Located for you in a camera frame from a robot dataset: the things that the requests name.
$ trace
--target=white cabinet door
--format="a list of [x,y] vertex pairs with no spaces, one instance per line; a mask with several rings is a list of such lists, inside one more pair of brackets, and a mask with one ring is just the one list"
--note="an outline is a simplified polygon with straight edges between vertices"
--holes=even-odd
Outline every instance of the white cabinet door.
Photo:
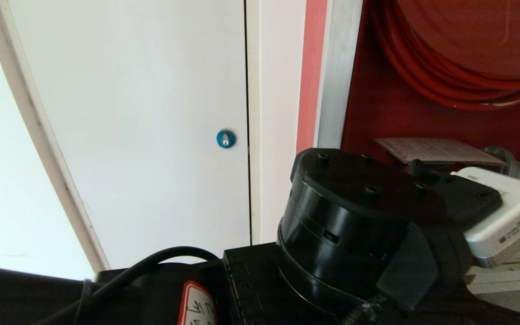
[[[9,10],[110,267],[176,245],[250,244],[244,0]],[[216,143],[225,128],[233,148]]]

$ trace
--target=bolt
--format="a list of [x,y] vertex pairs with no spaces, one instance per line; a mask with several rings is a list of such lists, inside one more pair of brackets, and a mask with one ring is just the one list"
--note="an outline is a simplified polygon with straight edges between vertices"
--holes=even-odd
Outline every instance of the bolt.
[[371,162],[374,161],[374,157],[369,154],[361,154],[361,160],[365,164],[370,164]]
[[415,183],[413,193],[419,197],[423,197],[429,193],[429,187],[423,183]]
[[324,153],[320,153],[318,155],[316,155],[316,162],[318,163],[318,165],[320,166],[326,166],[328,165],[328,162],[330,161],[330,158],[328,157],[327,154],[324,154]]
[[378,187],[366,185],[362,197],[369,202],[374,202],[380,198],[381,192],[382,191]]

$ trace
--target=red label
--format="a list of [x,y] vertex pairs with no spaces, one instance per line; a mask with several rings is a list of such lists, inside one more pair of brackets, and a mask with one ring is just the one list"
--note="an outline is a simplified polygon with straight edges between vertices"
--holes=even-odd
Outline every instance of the red label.
[[214,297],[192,280],[184,284],[178,325],[217,325]]

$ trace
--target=white box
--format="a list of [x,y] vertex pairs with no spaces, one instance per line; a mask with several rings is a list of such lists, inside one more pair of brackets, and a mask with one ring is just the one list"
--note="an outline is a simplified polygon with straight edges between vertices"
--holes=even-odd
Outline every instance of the white box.
[[469,247],[482,267],[495,267],[520,251],[520,180],[478,167],[456,175],[496,189],[503,205],[464,232]]

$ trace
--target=door frame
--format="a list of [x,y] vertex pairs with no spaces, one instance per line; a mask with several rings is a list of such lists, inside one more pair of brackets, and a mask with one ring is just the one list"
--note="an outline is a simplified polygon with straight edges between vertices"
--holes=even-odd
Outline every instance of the door frame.
[[307,0],[245,4],[250,224],[256,245],[276,240],[291,188]]
[[94,272],[110,269],[74,180],[51,130],[7,0],[0,0],[0,62],[43,168]]

